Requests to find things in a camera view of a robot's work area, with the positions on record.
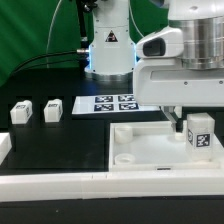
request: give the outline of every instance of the warning label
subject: warning label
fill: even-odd
[[[118,42],[117,37],[114,32],[111,30],[109,36],[106,39],[106,42]]]

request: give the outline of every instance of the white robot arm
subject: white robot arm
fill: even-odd
[[[133,89],[143,105],[224,106],[224,1],[169,5],[169,26],[143,38]]]

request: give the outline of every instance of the paper with markers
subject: paper with markers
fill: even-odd
[[[157,106],[140,106],[132,94],[78,96],[72,114],[159,111]]]

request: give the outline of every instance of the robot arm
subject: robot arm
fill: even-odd
[[[168,20],[168,27],[137,44],[135,99],[143,105],[224,106],[224,1],[170,0]]]
[[[98,0],[94,4],[94,40],[85,75],[106,82],[127,80],[136,62],[135,44],[129,35],[129,0]]]

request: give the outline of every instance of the cable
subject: cable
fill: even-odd
[[[78,20],[79,20],[79,31],[81,36],[81,47],[89,48],[89,41],[88,41],[87,32],[86,32],[86,25],[85,25],[85,19],[83,15],[82,4],[83,3],[80,0],[76,0],[77,14],[78,14]]]
[[[20,71],[26,71],[26,70],[29,70],[29,69],[32,69],[32,68],[36,68],[36,67],[40,67],[40,66],[43,66],[43,65],[49,65],[49,64],[59,64],[59,63],[65,63],[65,62],[75,62],[76,60],[63,60],[63,61],[54,61],[54,62],[49,62],[49,63],[41,63],[41,64],[36,64],[36,65],[32,65],[32,66],[29,66],[29,67],[26,67],[24,69],[19,69],[17,70],[15,73],[17,72],[20,72]]]
[[[57,56],[63,56],[63,55],[73,55],[73,54],[77,54],[77,51],[67,51],[67,52],[59,52],[59,53],[42,54],[42,55],[33,57],[31,59],[28,59],[28,60],[24,61],[23,63],[18,65],[15,69],[13,69],[13,71],[10,74],[10,76],[12,76],[16,72],[20,71],[22,69],[22,67],[24,67],[25,65],[27,65],[27,64],[29,64],[29,63],[31,63],[33,61],[36,61],[38,59],[48,58],[48,57],[57,57]]]
[[[56,17],[57,17],[57,14],[58,14],[58,11],[59,11],[59,9],[61,7],[62,2],[63,2],[63,0],[59,0],[59,2],[57,4],[57,7],[55,9],[55,12],[54,12],[52,21],[51,21],[50,30],[49,30],[49,34],[48,34],[47,49],[46,49],[46,53],[47,54],[48,54],[49,48],[50,48],[52,30],[53,30],[53,27],[54,27],[54,24],[55,24],[55,20],[56,20]]]
[[[141,33],[141,31],[138,29],[136,23],[135,23],[135,19],[134,19],[134,16],[133,16],[133,12],[132,12],[132,8],[131,8],[131,2],[130,0],[128,1],[129,3],[129,11],[130,11],[130,15],[131,15],[131,20],[132,20],[132,23],[136,29],[136,31],[138,32],[138,34],[141,36],[141,37],[144,37],[144,35]]]

